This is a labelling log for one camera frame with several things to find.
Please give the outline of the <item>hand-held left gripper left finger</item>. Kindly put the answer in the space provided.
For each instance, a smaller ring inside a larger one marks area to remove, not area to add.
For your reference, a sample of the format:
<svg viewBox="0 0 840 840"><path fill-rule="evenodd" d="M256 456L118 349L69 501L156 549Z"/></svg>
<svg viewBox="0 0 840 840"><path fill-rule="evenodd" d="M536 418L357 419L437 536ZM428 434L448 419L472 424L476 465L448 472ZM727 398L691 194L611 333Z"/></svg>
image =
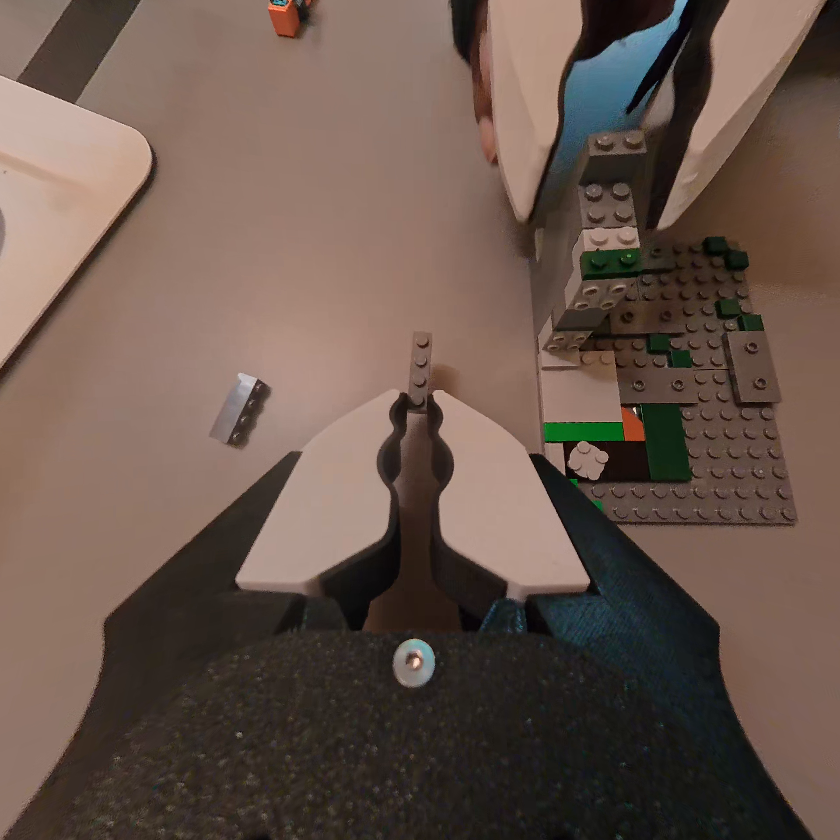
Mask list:
<svg viewBox="0 0 840 840"><path fill-rule="evenodd" d="M244 591L372 602L400 570L403 393L335 421L300 453L237 573Z"/></svg>

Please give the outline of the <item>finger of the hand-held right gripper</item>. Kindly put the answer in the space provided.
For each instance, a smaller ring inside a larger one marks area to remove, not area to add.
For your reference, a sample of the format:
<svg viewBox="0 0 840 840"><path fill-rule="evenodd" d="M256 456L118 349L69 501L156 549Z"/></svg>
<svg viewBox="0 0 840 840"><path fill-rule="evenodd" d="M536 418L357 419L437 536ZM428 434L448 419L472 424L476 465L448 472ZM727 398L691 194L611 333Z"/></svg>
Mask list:
<svg viewBox="0 0 840 840"><path fill-rule="evenodd" d="M582 1L489 1L495 163L515 218L529 223L562 133L564 90L584 32Z"/></svg>
<svg viewBox="0 0 840 840"><path fill-rule="evenodd" d="M781 80L824 1L696 1L675 64L675 108L645 129L645 227L666 230L727 161Z"/></svg>

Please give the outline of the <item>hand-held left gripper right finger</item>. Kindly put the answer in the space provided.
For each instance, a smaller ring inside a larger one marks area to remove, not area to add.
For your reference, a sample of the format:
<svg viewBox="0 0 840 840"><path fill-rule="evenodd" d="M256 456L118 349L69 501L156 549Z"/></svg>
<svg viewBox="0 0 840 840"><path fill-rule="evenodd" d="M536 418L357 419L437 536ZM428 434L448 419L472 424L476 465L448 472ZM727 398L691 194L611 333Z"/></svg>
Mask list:
<svg viewBox="0 0 840 840"><path fill-rule="evenodd" d="M454 602L525 602L590 586L527 449L443 390L427 408L437 489L430 525L434 581Z"/></svg>

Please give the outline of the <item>grey brick tower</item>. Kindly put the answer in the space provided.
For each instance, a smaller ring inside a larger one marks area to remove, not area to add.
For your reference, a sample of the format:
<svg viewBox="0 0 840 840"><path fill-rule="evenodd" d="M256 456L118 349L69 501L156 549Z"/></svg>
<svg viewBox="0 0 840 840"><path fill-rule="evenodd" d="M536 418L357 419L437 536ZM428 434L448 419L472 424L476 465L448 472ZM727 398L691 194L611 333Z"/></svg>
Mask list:
<svg viewBox="0 0 840 840"><path fill-rule="evenodd" d="M643 273L644 131L589 135L530 261L538 372L572 369Z"/></svg>

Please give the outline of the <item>dark grey studded brick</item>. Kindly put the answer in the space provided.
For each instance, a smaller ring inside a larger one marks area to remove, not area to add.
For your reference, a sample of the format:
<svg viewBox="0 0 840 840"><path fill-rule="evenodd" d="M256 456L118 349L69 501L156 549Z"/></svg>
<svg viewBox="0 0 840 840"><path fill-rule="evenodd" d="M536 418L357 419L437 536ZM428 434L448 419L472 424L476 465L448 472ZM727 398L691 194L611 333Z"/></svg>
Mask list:
<svg viewBox="0 0 840 840"><path fill-rule="evenodd" d="M408 411L425 413L432 378L432 333L414 331L406 395Z"/></svg>
<svg viewBox="0 0 840 840"><path fill-rule="evenodd" d="M243 448L270 398L271 388L257 376L237 373L209 431L209 437L233 448Z"/></svg>

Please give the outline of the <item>grey brick baseplate model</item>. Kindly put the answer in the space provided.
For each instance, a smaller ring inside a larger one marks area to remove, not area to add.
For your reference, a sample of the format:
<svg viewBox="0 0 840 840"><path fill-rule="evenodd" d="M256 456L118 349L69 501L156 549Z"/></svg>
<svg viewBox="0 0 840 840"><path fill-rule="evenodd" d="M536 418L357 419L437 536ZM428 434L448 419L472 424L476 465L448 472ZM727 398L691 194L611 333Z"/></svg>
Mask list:
<svg viewBox="0 0 840 840"><path fill-rule="evenodd" d="M592 332L539 334L543 453L617 523L790 526L781 390L731 240L651 243L586 282Z"/></svg>

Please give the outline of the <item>orange teal brick figure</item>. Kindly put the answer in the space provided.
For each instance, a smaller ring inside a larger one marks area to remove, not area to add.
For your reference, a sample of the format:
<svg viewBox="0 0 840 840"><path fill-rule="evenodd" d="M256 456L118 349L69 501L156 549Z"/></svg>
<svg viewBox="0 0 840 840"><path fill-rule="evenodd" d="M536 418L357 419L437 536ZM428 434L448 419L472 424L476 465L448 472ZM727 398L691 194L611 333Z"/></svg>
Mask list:
<svg viewBox="0 0 840 840"><path fill-rule="evenodd" d="M312 1L268 1L269 18L280 37L295 38L308 24Z"/></svg>

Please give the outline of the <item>white plastic tray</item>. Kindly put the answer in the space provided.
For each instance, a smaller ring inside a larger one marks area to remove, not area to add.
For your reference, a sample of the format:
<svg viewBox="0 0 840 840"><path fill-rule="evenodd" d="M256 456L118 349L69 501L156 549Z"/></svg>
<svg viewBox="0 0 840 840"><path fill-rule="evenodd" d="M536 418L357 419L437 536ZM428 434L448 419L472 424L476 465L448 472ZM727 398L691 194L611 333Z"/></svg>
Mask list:
<svg viewBox="0 0 840 840"><path fill-rule="evenodd" d="M147 182L138 130L1 77L1 364Z"/></svg>

